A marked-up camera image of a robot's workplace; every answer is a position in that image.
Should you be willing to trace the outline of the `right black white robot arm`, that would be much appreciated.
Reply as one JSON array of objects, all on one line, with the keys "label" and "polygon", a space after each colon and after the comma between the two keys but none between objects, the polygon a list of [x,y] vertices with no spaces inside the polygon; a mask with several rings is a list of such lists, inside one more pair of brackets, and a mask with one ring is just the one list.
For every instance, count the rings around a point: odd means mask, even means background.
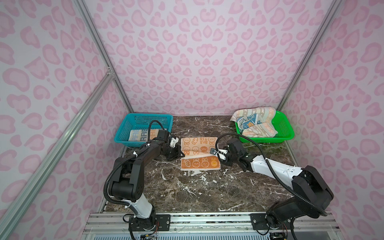
[{"label": "right black white robot arm", "polygon": [[236,138],[228,140],[222,149],[215,146],[211,152],[226,166],[237,164],[244,172],[275,179],[292,195],[287,200],[274,203],[266,211],[265,224],[270,229],[277,229],[285,222],[304,216],[317,219],[328,215],[326,209],[334,199],[334,194],[316,168],[301,168],[273,161],[266,157],[259,144],[254,145],[260,154],[250,153]]}]

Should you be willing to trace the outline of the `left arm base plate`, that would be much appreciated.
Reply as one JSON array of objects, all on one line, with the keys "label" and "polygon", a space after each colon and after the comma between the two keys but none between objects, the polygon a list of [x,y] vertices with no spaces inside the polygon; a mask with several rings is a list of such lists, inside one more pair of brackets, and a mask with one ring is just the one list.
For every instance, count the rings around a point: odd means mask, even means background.
[{"label": "left arm base plate", "polygon": [[171,215],[156,214],[148,219],[133,218],[129,226],[134,232],[164,232],[170,230]]}]

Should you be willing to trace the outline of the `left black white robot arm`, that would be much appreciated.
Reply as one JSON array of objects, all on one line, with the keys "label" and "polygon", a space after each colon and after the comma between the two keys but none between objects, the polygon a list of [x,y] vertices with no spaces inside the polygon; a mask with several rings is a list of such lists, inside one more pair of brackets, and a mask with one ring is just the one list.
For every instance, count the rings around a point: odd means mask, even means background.
[{"label": "left black white robot arm", "polygon": [[144,195],[145,167],[160,156],[168,161],[185,156],[179,138],[162,129],[129,157],[117,158],[103,187],[109,203],[130,208],[134,213],[131,220],[148,230],[156,224],[156,211]]}]

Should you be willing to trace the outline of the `blue patterned towel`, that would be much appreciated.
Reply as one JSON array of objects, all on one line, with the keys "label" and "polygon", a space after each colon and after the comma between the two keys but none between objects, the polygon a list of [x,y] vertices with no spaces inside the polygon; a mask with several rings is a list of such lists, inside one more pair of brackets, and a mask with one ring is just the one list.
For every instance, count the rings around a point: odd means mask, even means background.
[{"label": "blue patterned towel", "polygon": [[262,121],[259,120],[259,114],[242,116],[237,118],[236,121],[240,130],[245,130],[245,129],[251,128],[254,125],[258,125],[262,123]]}]

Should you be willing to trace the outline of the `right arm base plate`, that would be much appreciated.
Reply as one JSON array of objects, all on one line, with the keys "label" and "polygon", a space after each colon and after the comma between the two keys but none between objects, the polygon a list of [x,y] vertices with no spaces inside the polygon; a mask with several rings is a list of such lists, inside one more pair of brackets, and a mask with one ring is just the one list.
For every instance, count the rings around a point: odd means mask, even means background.
[{"label": "right arm base plate", "polygon": [[294,218],[279,219],[272,213],[250,214],[253,230],[279,230],[291,229],[291,222]]}]

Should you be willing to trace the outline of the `cream rabbit lettered towel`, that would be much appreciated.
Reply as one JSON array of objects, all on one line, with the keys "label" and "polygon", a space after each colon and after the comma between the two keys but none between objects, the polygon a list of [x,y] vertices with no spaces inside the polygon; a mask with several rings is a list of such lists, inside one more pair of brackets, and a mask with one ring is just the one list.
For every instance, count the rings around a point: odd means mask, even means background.
[{"label": "cream rabbit lettered towel", "polygon": [[151,129],[150,134],[148,130],[131,130],[129,134],[129,142],[147,142],[158,136],[159,129]]}]

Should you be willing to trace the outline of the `orange bear pattern towel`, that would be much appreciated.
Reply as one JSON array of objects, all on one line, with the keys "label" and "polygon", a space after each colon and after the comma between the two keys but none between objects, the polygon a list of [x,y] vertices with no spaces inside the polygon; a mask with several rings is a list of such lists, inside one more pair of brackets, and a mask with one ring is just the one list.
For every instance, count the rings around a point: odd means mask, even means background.
[{"label": "orange bear pattern towel", "polygon": [[211,149],[215,150],[217,139],[217,137],[182,138],[181,150],[185,156],[181,159],[181,170],[220,170],[221,164],[218,157],[210,153]]}]

